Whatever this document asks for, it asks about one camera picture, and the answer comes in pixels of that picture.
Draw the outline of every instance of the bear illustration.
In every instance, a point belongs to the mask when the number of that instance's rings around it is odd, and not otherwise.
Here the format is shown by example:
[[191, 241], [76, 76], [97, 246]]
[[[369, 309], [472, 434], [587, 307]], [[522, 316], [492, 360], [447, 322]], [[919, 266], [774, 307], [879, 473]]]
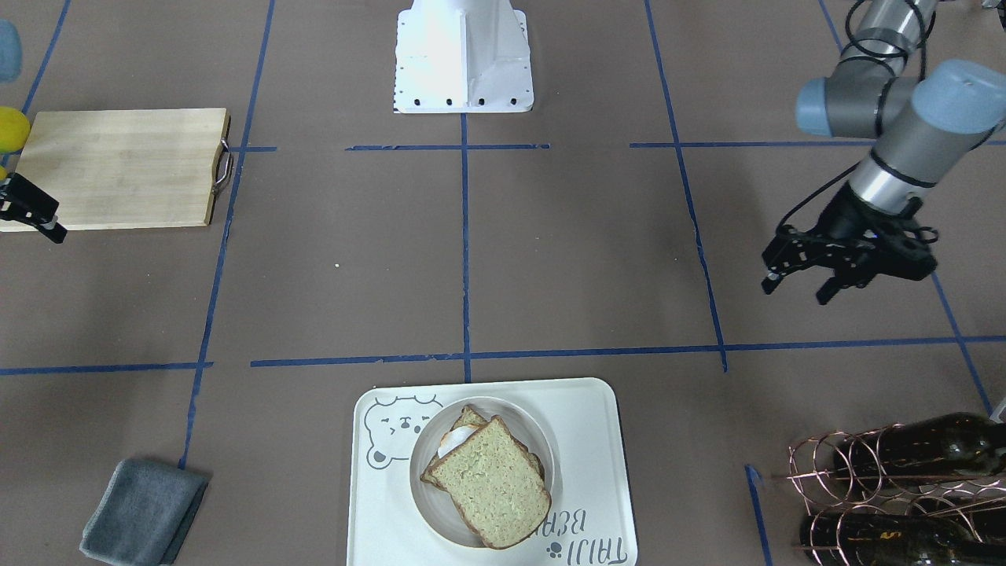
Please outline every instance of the bear illustration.
[[444, 406], [434, 396], [395, 397], [389, 402], [374, 400], [366, 414], [363, 426], [370, 435], [367, 463], [374, 469], [384, 469], [394, 460], [407, 460], [423, 427]]

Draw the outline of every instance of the lemon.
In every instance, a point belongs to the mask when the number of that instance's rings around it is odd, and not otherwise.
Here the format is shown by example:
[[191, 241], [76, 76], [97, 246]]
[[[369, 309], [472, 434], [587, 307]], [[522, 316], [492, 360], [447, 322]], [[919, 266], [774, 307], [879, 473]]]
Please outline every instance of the lemon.
[[0, 106], [0, 153], [11, 153], [24, 147], [31, 124], [20, 111]]

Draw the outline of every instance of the gray towel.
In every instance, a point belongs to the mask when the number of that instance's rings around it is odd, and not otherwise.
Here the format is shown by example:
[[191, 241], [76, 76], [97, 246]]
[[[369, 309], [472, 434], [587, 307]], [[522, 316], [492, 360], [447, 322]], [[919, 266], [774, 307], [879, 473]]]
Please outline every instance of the gray towel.
[[114, 566], [174, 564], [207, 481], [145, 460], [119, 462], [80, 552]]

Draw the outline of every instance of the wine bottle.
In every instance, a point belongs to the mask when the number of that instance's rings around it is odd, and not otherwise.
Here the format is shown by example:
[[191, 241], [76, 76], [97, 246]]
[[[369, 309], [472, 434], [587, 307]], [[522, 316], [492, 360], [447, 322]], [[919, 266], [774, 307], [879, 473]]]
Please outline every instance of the wine bottle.
[[[958, 509], [960, 512], [948, 511], [952, 509]], [[1006, 501], [958, 497], [946, 497], [939, 500], [923, 498], [909, 508], [909, 512], [912, 515], [944, 512], [939, 517], [954, 521], [964, 527], [968, 527], [968, 523], [964, 519], [967, 517], [983, 541], [1006, 544]]]
[[879, 460], [887, 476], [909, 477], [897, 480], [898, 485], [923, 486], [941, 483], [926, 480], [931, 477], [996, 475], [1006, 463], [1006, 424], [969, 413], [887, 428], [861, 438], [838, 446], [834, 454], [838, 478], [849, 477], [850, 464], [857, 478], [876, 478]]
[[826, 512], [804, 520], [800, 541], [825, 566], [1006, 566], [1006, 546], [930, 517]]

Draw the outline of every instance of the tray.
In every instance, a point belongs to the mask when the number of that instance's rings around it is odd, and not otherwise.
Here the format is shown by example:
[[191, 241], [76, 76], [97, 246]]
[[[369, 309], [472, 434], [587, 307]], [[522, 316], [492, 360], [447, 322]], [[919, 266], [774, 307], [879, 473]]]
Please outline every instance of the tray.
[[[411, 454], [426, 423], [472, 397], [500, 399], [526, 412], [554, 461], [552, 508], [545, 522], [506, 550], [444, 538], [420, 514], [411, 493]], [[392, 421], [397, 425], [393, 433]], [[430, 456], [422, 457], [429, 462]], [[369, 391], [353, 412], [351, 470], [347, 566], [636, 564], [618, 405], [608, 384], [595, 378]]]

